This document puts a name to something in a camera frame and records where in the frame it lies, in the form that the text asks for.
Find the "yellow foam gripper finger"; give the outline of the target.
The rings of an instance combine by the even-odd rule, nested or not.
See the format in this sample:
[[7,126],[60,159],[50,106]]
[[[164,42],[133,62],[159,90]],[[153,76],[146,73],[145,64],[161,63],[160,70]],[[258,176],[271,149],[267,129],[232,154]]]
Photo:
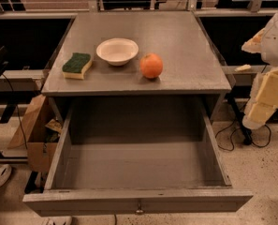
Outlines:
[[258,129],[278,110],[278,67],[254,78],[250,99],[244,110],[242,124]]
[[261,53],[261,38],[264,32],[264,28],[259,30],[252,38],[243,43],[241,49],[247,53]]

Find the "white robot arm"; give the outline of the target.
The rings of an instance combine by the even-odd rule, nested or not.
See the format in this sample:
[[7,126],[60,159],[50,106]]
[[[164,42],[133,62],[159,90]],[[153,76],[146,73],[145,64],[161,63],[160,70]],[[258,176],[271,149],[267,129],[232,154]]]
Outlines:
[[243,43],[241,49],[248,53],[260,53],[262,61],[272,66],[270,71],[258,73],[254,78],[250,100],[244,110],[243,125],[258,129],[278,109],[278,11],[263,29]]

